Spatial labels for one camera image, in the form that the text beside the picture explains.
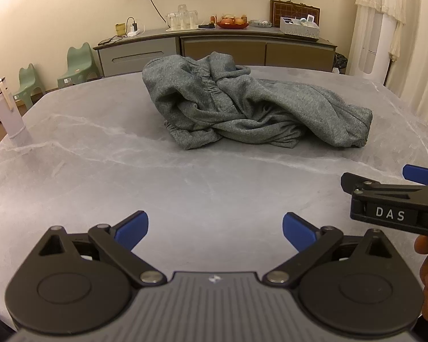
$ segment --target green plastic chair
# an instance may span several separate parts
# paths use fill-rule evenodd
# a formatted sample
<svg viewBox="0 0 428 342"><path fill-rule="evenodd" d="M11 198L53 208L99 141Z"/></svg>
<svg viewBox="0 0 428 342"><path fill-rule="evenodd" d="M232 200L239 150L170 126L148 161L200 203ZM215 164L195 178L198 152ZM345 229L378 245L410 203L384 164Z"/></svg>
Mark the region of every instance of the green plastic chair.
<svg viewBox="0 0 428 342"><path fill-rule="evenodd" d="M23 100L27 110L33 106L31 95L35 89L39 88L43 95L46 94L43 83L32 63L29 64L27 69L19 69L19 84L19 90L13 96L15 100Z"/></svg>
<svg viewBox="0 0 428 342"><path fill-rule="evenodd" d="M74 47L68 49L66 64L66 73L57 78L58 88L87 82L87 77L92 73L101 78L100 71L95 64L94 55L87 42L84 42L80 49Z"/></svg>

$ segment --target cabinet door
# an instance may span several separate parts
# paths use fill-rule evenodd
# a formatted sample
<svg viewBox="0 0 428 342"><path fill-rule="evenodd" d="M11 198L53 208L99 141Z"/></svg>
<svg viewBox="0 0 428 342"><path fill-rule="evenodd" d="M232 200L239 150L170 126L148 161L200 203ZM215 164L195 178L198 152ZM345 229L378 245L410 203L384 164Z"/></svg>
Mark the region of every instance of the cabinet door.
<svg viewBox="0 0 428 342"><path fill-rule="evenodd" d="M176 53L176 38L130 42L98 52L105 77L140 72L151 59Z"/></svg>
<svg viewBox="0 0 428 342"><path fill-rule="evenodd" d="M297 43L267 43L266 65L331 72L334 48Z"/></svg>
<svg viewBox="0 0 428 342"><path fill-rule="evenodd" d="M240 66L264 66L266 42L234 38L182 38L184 56L201 59L213 51L230 54Z"/></svg>

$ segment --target red bowl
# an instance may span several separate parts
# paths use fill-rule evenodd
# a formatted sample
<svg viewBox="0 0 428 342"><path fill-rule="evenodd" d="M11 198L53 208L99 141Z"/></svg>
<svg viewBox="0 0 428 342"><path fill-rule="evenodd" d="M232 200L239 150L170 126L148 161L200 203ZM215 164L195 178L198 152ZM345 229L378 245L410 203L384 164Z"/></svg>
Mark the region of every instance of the red bowl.
<svg viewBox="0 0 428 342"><path fill-rule="evenodd" d="M224 25L220 22L216 23L220 28L225 28L225 29L244 29L246 28L249 23L244 23L243 25Z"/></svg>

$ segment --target marble table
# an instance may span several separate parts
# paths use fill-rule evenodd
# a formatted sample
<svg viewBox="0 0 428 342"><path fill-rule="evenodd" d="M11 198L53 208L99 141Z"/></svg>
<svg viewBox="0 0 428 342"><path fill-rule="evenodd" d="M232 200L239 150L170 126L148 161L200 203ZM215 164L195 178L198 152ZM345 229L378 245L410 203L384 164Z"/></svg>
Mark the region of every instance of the marble table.
<svg viewBox="0 0 428 342"><path fill-rule="evenodd" d="M428 128L393 93L369 80L253 67L252 75L321 85L373 110L364 148L307 137L294 149L223 139L184 151L163 125L141 74L110 77L44 96L24 116L27 131L0 143L0 317L17 267L51 225L85 232L145 210L149 233L134 252L168 277L175 270L257 271L296 253L282 217L362 235L340 187L349 171L402 183L401 169L428 167ZM418 273L415 235L384 229Z"/></svg>

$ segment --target black cable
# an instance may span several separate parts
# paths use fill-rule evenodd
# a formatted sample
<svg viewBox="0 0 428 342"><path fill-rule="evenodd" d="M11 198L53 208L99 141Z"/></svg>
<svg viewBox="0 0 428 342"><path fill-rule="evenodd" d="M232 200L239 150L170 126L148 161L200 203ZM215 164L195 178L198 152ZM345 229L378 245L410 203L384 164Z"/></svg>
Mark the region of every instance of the black cable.
<svg viewBox="0 0 428 342"><path fill-rule="evenodd" d="M117 36L116 34L113 36L113 37L111 37L111 38L107 38L106 40L103 40L103 41L100 41L99 43L98 43L98 46L100 46L100 45L106 45L106 44L109 44L110 42L117 42L117 41L120 41L120 40L122 40L122 36Z"/></svg>
<svg viewBox="0 0 428 342"><path fill-rule="evenodd" d="M154 6L154 9L158 12L158 14L160 15L160 18L165 22L165 24L167 24L167 21L163 18L163 16L160 14L160 12L158 11L157 7L155 6L153 0L150 0L152 5Z"/></svg>

